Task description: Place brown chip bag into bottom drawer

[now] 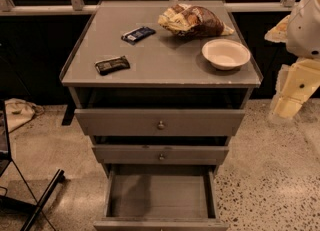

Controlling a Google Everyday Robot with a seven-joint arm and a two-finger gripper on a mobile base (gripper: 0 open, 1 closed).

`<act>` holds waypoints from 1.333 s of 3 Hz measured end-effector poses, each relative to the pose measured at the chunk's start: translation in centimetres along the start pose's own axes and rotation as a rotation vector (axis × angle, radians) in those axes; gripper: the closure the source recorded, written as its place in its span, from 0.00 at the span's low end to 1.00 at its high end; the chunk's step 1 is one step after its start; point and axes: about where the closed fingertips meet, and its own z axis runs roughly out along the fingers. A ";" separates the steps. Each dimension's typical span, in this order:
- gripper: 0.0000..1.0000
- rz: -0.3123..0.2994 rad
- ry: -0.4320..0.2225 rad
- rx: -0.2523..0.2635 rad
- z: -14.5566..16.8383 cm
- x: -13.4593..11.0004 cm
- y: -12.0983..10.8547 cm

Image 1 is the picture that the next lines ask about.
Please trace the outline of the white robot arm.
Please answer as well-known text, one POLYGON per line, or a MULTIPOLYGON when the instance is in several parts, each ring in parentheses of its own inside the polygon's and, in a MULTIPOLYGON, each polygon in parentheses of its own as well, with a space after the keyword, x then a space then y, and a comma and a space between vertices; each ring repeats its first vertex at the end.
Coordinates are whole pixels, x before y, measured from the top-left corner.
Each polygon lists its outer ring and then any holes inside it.
POLYGON ((270 105, 273 114, 292 118, 320 87, 320 0, 300 0, 264 39, 285 43, 297 57, 294 64, 282 65, 270 105))

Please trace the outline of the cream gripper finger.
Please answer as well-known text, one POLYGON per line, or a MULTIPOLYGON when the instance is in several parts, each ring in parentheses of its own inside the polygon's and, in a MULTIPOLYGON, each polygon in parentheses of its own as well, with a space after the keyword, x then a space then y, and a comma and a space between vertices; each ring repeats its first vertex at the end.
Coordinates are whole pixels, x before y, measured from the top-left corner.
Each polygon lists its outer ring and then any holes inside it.
POLYGON ((271 101, 271 112, 282 118, 293 118, 301 109, 302 105, 291 98, 275 95, 271 101))

